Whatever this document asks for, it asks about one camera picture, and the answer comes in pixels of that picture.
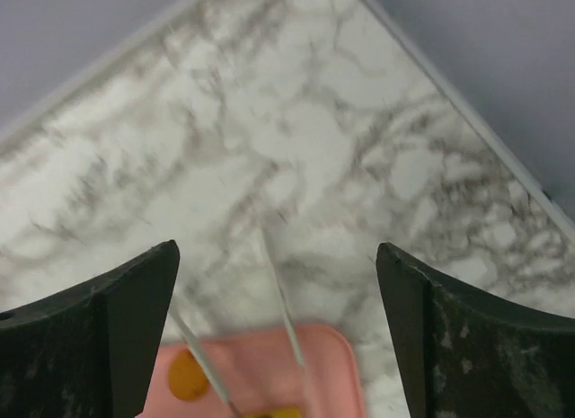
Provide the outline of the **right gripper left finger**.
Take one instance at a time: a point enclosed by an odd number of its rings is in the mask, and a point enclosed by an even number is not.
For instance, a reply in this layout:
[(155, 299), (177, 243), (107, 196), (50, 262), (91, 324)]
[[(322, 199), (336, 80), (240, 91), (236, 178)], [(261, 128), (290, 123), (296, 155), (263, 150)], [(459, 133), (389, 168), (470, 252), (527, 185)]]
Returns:
[(2, 312), (3, 417), (136, 417), (180, 251), (162, 242), (104, 274)]

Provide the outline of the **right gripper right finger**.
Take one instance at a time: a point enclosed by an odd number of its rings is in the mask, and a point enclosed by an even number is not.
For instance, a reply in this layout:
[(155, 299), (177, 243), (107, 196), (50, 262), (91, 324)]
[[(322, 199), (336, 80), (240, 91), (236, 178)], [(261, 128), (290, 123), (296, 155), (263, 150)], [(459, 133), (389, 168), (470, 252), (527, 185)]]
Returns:
[(574, 321), (437, 271), (391, 243), (376, 273), (412, 417), (572, 417)]

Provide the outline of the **pink serving tray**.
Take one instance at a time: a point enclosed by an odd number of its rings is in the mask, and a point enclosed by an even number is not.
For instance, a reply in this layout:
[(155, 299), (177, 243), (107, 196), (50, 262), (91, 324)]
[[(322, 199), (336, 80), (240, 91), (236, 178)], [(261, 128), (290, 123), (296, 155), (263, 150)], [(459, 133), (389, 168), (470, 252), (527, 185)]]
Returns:
[(304, 323), (296, 334), (305, 355), (308, 403), (286, 330), (280, 326), (202, 338), (200, 344), (244, 416), (297, 406), (303, 417), (364, 417), (356, 357), (329, 325)]

